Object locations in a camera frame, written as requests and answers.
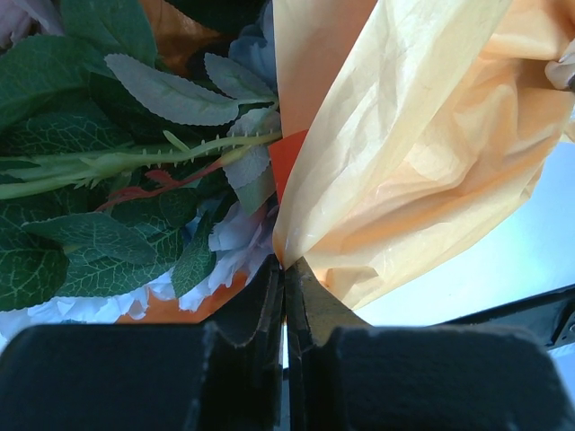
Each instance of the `thorny stem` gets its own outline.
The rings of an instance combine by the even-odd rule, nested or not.
[[[249,148],[256,145],[267,145],[280,138],[281,133],[279,132],[262,136],[230,136],[202,142],[201,145],[187,151],[182,151],[180,148],[176,148],[174,151],[173,145],[156,145],[30,158],[0,158],[0,161],[25,161],[37,165],[29,169],[0,172],[26,181],[0,184],[0,199],[32,196],[60,189],[70,184],[75,184],[77,187],[94,185],[100,180],[116,176],[122,172],[132,172],[142,166],[193,162],[197,157],[213,154],[224,148]]]

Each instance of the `white flower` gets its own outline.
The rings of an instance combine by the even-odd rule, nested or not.
[[[278,89],[271,0],[263,7],[258,22],[245,27],[231,43],[228,56],[259,76],[272,90]]]
[[[64,34],[51,0],[0,0],[0,49],[8,49],[28,36],[34,22],[42,33]]]
[[[267,212],[265,206],[247,215],[239,203],[233,204],[224,220],[216,224],[208,238],[209,248],[217,255],[212,273],[180,298],[180,309],[197,311],[205,298],[220,286],[230,287],[237,272],[247,276],[247,283],[260,269],[263,261],[273,254],[271,235],[277,208]],[[152,294],[161,300],[175,297],[169,273],[148,284]]]
[[[148,295],[148,289],[140,287],[107,298],[54,297],[23,310],[0,312],[0,352],[18,332],[33,325],[63,321],[114,323],[123,314],[141,319],[146,315]]]

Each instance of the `pale green leaf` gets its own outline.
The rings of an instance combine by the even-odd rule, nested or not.
[[[64,215],[28,223],[22,229],[68,247],[92,247],[130,263],[151,263],[157,257],[142,236],[104,213]]]
[[[207,53],[206,72],[212,83],[238,101],[275,101],[277,96],[258,76],[233,60]]]
[[[154,34],[138,0],[62,0],[66,34],[87,40],[106,54],[128,54],[153,66]]]
[[[265,146],[254,146],[237,162],[224,166],[224,172],[234,190],[256,181],[270,166],[270,153]]]
[[[228,130],[228,136],[268,135],[281,131],[281,117],[272,108],[248,110]]]
[[[155,70],[132,57],[110,54],[105,60],[137,101],[150,112],[174,123],[220,126],[234,120],[239,113],[238,101]]]
[[[205,214],[190,244],[184,249],[173,269],[172,285],[178,298],[187,294],[214,270],[216,254],[208,245],[212,225],[210,216]]]
[[[255,213],[276,192],[276,182],[271,165],[255,181],[235,190],[243,211],[248,216]]]

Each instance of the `green leaf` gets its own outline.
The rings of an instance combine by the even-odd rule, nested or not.
[[[176,263],[183,249],[179,229],[158,233],[149,239],[157,258],[150,265],[138,265],[83,248],[68,255],[70,266],[58,296],[123,295],[160,277]]]
[[[176,297],[187,294],[209,276],[216,265],[216,254],[209,249],[208,237],[212,231],[208,214],[199,221],[198,229],[173,268],[172,284]]]
[[[0,172],[9,171],[11,169],[33,169],[37,168],[38,164],[32,162],[25,162],[24,160],[0,160]]]
[[[253,135],[257,131],[268,133],[280,128],[279,113],[263,108],[242,115],[232,125],[228,135]],[[248,215],[255,213],[276,191],[270,154],[263,146],[252,148],[242,159],[225,166],[223,170]]]
[[[276,192],[276,182],[271,165],[257,180],[235,190],[243,211],[248,216],[255,213]]]
[[[237,34],[256,22],[266,0],[167,0],[200,24],[225,34]]]
[[[66,34],[86,40],[105,54],[128,54],[154,66],[154,34],[138,0],[62,0]]]
[[[220,126],[238,115],[238,101],[192,81],[160,72],[121,54],[110,54],[105,60],[129,93],[164,119],[177,124]]]
[[[60,214],[82,214],[88,210],[88,188],[75,189],[74,186],[49,191],[45,196],[55,200],[60,207]]]
[[[6,175],[5,173],[0,174],[0,185],[2,184],[18,184],[23,183],[24,181],[20,180],[19,178],[15,178],[11,175]]]
[[[103,69],[102,56],[81,40],[32,36],[0,57],[0,131],[61,92],[88,85],[88,69]]]
[[[226,193],[226,195],[224,196],[224,198],[220,202],[219,206],[214,211],[214,214],[212,215],[212,222],[214,224],[216,224],[216,223],[220,223],[222,220],[224,220],[227,216],[227,213],[230,210],[230,207],[235,202],[237,202],[237,196],[235,195],[235,193],[233,193],[233,192]]]
[[[170,228],[183,227],[196,216],[197,207],[195,190],[176,189],[157,197],[118,204],[111,216],[148,238]]]
[[[58,205],[44,197],[0,202],[0,311],[45,303],[64,283],[68,259],[61,247],[20,227],[58,215]]]
[[[222,169],[218,169],[203,177],[196,187],[199,196],[204,199],[215,198],[220,193],[230,190],[232,188],[227,182],[226,173]]]
[[[108,118],[127,130],[139,143],[164,142],[163,130],[170,130],[184,141],[202,138],[194,128],[172,123],[147,110],[115,79],[91,75],[90,94]]]
[[[275,101],[277,96],[259,77],[229,58],[207,53],[206,72],[217,88],[238,100]]]
[[[76,113],[47,112],[16,123],[0,134],[0,142],[4,154],[33,156],[107,150],[132,138],[91,104]]]
[[[68,247],[92,247],[129,263],[152,263],[157,257],[144,238],[104,213],[64,215],[22,229]]]

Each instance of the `black plastic part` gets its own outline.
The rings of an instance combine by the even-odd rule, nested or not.
[[[338,329],[314,356],[310,430],[575,429],[551,358],[520,331]]]
[[[271,430],[283,283],[271,259],[201,325],[46,325],[0,357],[0,429]]]
[[[575,285],[449,321],[525,328],[548,349],[575,343]]]
[[[540,337],[568,311],[572,289],[555,294],[537,300],[550,307],[535,313],[546,316]],[[286,274],[291,430],[575,430],[544,343],[526,330],[529,306],[479,313],[474,325],[376,329],[298,262]]]

